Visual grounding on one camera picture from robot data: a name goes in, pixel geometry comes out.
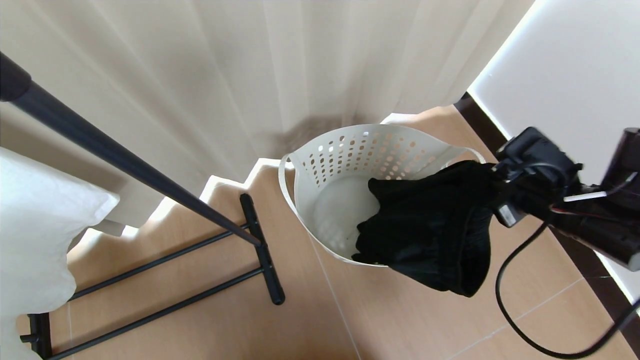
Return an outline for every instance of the basket bottom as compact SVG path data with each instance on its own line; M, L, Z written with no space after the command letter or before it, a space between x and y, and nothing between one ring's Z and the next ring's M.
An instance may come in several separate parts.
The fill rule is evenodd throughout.
M380 209L367 185L370 178L367 174L353 174L336 179L322 190L315 203L314 235L325 247L348 260L358 252L357 225Z

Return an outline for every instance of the clothes rack base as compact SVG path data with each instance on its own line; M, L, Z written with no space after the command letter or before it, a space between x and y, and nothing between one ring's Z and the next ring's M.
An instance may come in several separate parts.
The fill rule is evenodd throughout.
M199 243L186 247L185 249L174 252L173 254L169 254L148 264L139 266L138 268L103 281L85 290L81 290L74 294L69 301L103 289L106 286L139 274L145 270L165 263L171 259L175 259L181 255L187 254L188 252L199 249L232 234L251 243L255 247L260 265L254 270L219 284L207 291L199 293L198 295L57 354L53 354L52 352L49 314L30 314L29 322L31 326L31 334L23 335L20 338L25 343L31 343L32 350L40 357L48 360L57 360L70 356L127 331L145 325L146 323L168 315L176 310L182 309L183 307L193 304L199 300L205 299L258 274L262 274L264 276L272 303L276 305L284 303L284 291L280 285L280 281L278 280L278 275L275 267L273 266L267 242L258 222L258 216L253 206L253 200L248 194L242 194L240 196L240 203L244 211L246 224L237 225L64 105L55 98L55 96L51 95L49 92L33 82L31 80L31 76L24 69L1 53L0 101L8 101L12 103L25 113L31 115L33 118L55 130L57 133L75 144L83 147L90 153L98 156L100 159L110 163L140 182L175 200L185 208L198 213L204 218L228 230L225 233L213 236L212 238L203 240Z

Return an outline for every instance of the plastic basket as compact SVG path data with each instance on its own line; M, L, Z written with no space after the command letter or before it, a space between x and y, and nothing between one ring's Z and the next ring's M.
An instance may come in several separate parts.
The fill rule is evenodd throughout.
M278 169L280 189L311 237L347 263L358 252L356 226L375 215L380 205L367 182L376 179L422 179L446 167L465 151L431 135L397 125L355 125L322 134L284 156ZM294 200L285 180L291 160L296 171Z

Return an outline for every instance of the baseboard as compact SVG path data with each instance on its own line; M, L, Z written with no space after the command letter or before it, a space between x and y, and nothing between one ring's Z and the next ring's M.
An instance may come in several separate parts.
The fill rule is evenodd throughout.
M496 152L507 139L489 116L478 106L474 98L465 94L455 104L471 128L492 152ZM564 251L569 255L582 276L587 280L611 318L617 318L630 303L598 256L589 248L552 229ZM636 356L640 358L640 316L636 316L623 330L622 335Z

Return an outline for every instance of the clothes rack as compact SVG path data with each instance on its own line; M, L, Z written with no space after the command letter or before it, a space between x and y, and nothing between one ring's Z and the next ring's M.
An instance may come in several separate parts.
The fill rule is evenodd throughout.
M240 282L258 274L262 274L264 276L272 303L276 305L284 303L284 291L280 285L280 281L278 280L275 267L273 266L269 248L253 206L253 200L248 194L244 193L240 196L240 203L242 205L246 223L243 225L237 225L222 214L218 213L216 210L212 209L205 202L189 193L169 177L166 177L160 171L144 162L141 158L137 157L124 146L110 138L100 129L91 125L87 120L33 82L29 73L2 53L0 53L0 101L12 103L23 112L31 115L39 122L45 124L55 132L61 134L90 153L98 156L100 159L107 161L109 164L120 169L126 174L129 174L143 184L175 200L177 203L182 204L185 208L188 208L215 224L227 229L224 233L202 240L194 245L186 247L185 249L156 259L145 265L141 265L138 268L129 270L128 272L100 282L99 284L90 286L87 289L77 291L69 301L103 289L106 286L127 279L230 235L236 235L251 243L255 247L260 265L256 269L214 286L213 288L199 293L198 295L57 354L53 354L52 352L49 314L29 314L31 334L23 335L20 338L22 342L31 343L32 350L40 357L48 360L57 360L71 356L72 354L107 341L115 336L133 330L199 300L214 295L217 292L239 284Z

